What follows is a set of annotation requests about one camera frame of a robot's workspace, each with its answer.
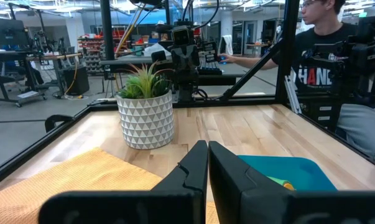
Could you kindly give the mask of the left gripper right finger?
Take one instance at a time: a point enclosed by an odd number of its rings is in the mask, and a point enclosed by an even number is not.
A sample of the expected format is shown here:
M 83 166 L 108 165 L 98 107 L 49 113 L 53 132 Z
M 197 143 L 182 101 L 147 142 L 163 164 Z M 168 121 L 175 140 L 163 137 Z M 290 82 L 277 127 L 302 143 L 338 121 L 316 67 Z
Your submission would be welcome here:
M 210 185 L 220 223 L 285 223 L 291 191 L 216 141 L 208 144 Z

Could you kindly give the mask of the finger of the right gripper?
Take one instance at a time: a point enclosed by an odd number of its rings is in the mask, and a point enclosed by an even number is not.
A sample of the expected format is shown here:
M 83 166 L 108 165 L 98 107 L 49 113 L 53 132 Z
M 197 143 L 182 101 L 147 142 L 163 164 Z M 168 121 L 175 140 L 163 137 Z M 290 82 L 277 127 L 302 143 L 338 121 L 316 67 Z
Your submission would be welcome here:
M 167 57 L 164 50 L 156 51 L 151 54 L 151 59 L 153 63 L 165 63 Z
M 216 42 L 204 42 L 201 48 L 206 63 L 218 61 L 218 48 Z

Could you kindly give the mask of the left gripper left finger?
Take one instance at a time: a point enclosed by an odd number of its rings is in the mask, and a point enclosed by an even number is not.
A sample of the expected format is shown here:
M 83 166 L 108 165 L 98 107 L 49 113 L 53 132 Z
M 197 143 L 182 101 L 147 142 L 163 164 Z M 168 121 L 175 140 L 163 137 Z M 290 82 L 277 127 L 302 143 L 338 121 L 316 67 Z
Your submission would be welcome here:
M 199 140 L 151 191 L 160 196 L 150 207 L 151 223 L 205 223 L 208 145 Z

